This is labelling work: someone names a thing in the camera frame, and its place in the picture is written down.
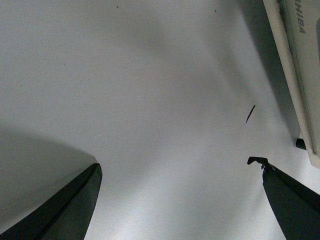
black plastic piece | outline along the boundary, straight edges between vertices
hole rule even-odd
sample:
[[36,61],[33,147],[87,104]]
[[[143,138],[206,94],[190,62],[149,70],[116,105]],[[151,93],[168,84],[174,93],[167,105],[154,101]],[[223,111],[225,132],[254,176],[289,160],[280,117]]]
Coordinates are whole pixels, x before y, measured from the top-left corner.
[[92,164],[0,240],[83,240],[95,210],[102,170]]
[[320,195],[265,160],[253,157],[250,162],[264,165],[263,187],[285,238],[320,239]]
[[301,138],[298,138],[298,139],[296,140],[295,146],[296,146],[298,149],[307,150],[305,141],[304,141],[303,139],[301,139]]

dark speck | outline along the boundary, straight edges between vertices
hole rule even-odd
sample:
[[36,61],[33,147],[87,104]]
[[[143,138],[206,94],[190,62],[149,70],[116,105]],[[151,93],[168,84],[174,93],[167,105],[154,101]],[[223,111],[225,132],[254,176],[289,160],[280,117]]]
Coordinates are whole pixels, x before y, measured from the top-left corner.
[[245,123],[247,123],[247,122],[248,122],[248,120],[249,120],[249,118],[250,118],[250,116],[251,116],[251,114],[252,114],[253,110],[255,109],[255,107],[256,107],[256,105],[254,105],[254,106],[253,106],[253,108],[251,109],[251,111],[250,111],[250,113],[249,113],[248,117],[246,118]]

air conditioner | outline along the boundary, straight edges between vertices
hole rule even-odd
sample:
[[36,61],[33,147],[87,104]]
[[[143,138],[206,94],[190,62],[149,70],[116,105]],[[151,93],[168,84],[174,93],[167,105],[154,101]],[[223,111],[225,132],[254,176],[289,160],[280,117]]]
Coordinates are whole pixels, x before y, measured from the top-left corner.
[[263,0],[302,138],[320,169],[320,0]]

white ceiling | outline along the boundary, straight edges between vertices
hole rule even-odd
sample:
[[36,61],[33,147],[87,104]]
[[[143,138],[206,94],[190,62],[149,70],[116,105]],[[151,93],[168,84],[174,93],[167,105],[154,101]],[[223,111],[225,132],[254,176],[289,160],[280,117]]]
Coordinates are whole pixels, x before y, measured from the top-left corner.
[[249,156],[320,192],[262,1],[3,0],[0,23],[2,130],[101,164],[85,239],[284,239]]

toshiba logo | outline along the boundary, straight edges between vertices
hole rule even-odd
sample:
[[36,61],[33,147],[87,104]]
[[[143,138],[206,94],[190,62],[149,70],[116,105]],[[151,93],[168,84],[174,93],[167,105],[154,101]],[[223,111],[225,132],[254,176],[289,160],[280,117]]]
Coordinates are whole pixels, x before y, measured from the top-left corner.
[[303,16],[303,13],[302,13],[302,7],[301,7],[301,0],[295,0],[295,12],[296,12],[296,15],[298,16],[297,17],[297,21],[298,21],[298,24],[299,24],[299,31],[300,33],[302,34],[305,34],[305,23],[304,23],[304,16]]

